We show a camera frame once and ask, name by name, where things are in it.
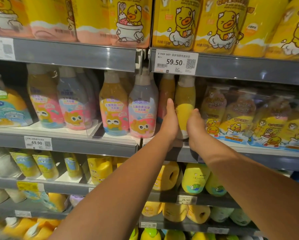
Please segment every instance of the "human hand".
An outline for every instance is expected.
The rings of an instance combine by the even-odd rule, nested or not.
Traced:
[[[205,130],[205,121],[202,119],[198,109],[194,109],[187,120],[186,130],[189,137],[189,147],[197,152],[197,142],[200,140],[200,137],[204,135]]]
[[[178,119],[172,99],[167,100],[166,110],[167,114],[163,119],[159,133],[164,135],[164,137],[167,137],[169,142],[172,143],[175,140],[179,130]]]

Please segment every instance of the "bathtub illustration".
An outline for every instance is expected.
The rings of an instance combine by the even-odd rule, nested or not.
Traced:
[[[136,41],[140,43],[144,40],[143,25],[132,26],[116,23],[116,26],[119,42]]]
[[[17,18],[17,14],[0,12],[0,35],[32,37],[30,28],[24,27]]]

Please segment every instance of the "qr code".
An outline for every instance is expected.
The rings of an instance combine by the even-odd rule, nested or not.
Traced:
[[[45,141],[45,147],[51,147],[51,142],[50,141]]]
[[[3,44],[3,51],[5,54],[13,54],[13,47],[10,44]]]
[[[194,69],[195,68],[195,63],[196,63],[195,59],[187,59],[186,69]]]
[[[160,63],[157,63],[157,66],[156,66],[156,67],[165,68],[165,67],[167,67],[167,64],[160,64]]]

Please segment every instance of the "forearm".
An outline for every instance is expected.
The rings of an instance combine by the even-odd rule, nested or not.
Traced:
[[[95,236],[99,240],[127,239],[136,226],[170,143],[158,133],[92,190],[51,239],[84,240]]]
[[[269,239],[299,239],[299,183],[202,133],[198,154]]]

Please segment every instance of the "supermarket shelf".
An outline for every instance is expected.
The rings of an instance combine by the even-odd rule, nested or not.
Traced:
[[[179,195],[197,197],[196,205],[240,208],[240,206],[228,193],[222,197],[212,196],[206,191],[203,191],[200,194],[192,195],[186,193],[181,187],[178,191],[175,189],[168,191],[152,190],[149,194],[148,201],[176,203],[177,197]]]
[[[16,61],[134,72],[136,48],[14,38]]]
[[[196,224],[186,217],[182,222],[170,222],[163,217],[162,213],[160,213],[159,215],[153,217],[145,217],[142,215],[139,218],[138,226],[141,227],[142,223],[156,223],[156,229],[172,229],[188,232],[207,232],[208,228],[222,228],[229,229],[229,235],[253,236],[254,234],[257,234],[258,236],[260,236],[259,229],[255,226],[254,223],[250,223],[248,226],[244,227],[236,225],[229,219],[223,223],[217,223],[213,222],[212,220],[208,220],[204,224]]]
[[[55,212],[48,210],[39,202],[33,202],[26,199],[19,203],[14,203],[11,198],[0,204],[0,216],[2,217],[15,217],[15,210],[17,211],[30,211],[32,217],[40,217],[47,219],[65,219],[71,211],[72,206],[69,206],[64,212]]]
[[[156,125],[156,131],[159,130],[159,126],[159,124]],[[152,138],[143,139],[143,146],[146,145]],[[269,168],[299,171],[299,152],[272,148],[267,149],[250,145],[241,145],[235,142],[220,141],[244,156],[249,157]],[[204,162],[196,152],[189,148],[188,140],[183,141],[178,139],[174,141],[173,148],[167,153],[165,160],[189,163]]]
[[[155,56],[151,48],[153,71]],[[299,62],[200,53],[195,75],[299,85]]]
[[[24,136],[36,136],[51,138],[53,151],[131,157],[140,144],[139,139],[131,136],[104,136],[101,123],[84,131],[43,129],[37,123],[27,127],[0,128],[0,147],[26,148]]]

